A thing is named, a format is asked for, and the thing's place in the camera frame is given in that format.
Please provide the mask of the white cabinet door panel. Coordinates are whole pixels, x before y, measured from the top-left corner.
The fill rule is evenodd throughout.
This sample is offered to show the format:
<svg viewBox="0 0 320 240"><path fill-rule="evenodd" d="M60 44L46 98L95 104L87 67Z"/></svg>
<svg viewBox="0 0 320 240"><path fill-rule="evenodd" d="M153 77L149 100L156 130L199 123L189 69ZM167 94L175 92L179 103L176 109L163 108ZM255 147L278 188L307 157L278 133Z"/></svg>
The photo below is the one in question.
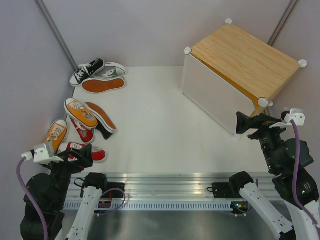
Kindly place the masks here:
<svg viewBox="0 0 320 240"><path fill-rule="evenodd" d="M236 134L237 112L250 116L255 111L251 99L190 54L184 57L179 91L232 135Z"/></svg>

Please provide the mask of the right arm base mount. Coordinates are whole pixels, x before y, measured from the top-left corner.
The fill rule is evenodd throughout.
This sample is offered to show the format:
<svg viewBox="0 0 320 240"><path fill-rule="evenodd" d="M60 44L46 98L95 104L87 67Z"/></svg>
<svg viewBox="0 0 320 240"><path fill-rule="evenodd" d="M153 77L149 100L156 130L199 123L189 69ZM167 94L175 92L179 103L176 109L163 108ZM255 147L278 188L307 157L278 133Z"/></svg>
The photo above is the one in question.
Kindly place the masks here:
<svg viewBox="0 0 320 240"><path fill-rule="evenodd" d="M236 199L232 188L228 182L214 182L206 190L213 194L214 199Z"/></svg>

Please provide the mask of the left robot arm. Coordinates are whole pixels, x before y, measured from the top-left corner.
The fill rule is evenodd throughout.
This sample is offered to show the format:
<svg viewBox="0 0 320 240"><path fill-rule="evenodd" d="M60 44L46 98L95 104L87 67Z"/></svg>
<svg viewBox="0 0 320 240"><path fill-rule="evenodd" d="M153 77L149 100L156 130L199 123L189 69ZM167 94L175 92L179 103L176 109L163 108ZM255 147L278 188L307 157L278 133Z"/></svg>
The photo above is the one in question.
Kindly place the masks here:
<svg viewBox="0 0 320 240"><path fill-rule="evenodd" d="M25 192L25 212L20 224L24 240L61 239L64 209L73 174L93 166L92 145L80 149L69 148L45 161L43 167L51 172L39 173L24 183L19 163L17 177ZM89 173L84 180L83 196L68 240L86 240L100 198L109 193L108 179L102 173Z"/></svg>

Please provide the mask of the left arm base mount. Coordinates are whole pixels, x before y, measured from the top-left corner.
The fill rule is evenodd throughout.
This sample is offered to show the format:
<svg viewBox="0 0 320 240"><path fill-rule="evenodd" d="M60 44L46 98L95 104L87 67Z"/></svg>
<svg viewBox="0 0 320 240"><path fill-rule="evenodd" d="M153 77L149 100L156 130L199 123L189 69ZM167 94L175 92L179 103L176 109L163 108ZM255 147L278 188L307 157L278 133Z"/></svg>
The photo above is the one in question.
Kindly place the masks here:
<svg viewBox="0 0 320 240"><path fill-rule="evenodd" d="M80 177L73 181L75 186L81 188L80 198L84 196L84 183L85 179ZM108 199L108 201L111 202L113 199L122 199L124 197L124 194L121 191L112 189L120 189L125 192L125 184L122 182L109 182L106 189L108 193L104 194L101 199Z"/></svg>

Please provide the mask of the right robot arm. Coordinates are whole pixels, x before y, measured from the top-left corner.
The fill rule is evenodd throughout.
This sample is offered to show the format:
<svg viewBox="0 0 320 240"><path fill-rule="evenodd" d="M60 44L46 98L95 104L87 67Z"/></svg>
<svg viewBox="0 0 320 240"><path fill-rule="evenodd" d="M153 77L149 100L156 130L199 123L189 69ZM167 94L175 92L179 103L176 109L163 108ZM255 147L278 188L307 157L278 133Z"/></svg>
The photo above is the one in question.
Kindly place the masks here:
<svg viewBox="0 0 320 240"><path fill-rule="evenodd" d="M248 138L258 140L274 188L289 210L287 220L261 194L253 178L245 171L229 178L228 192L243 198L258 213L277 240L318 240L320 238L320 194L306 167L314 163L298 127L305 124L303 110L283 111L281 118L261 113L249 117L237 112L236 133L256 131Z"/></svg>

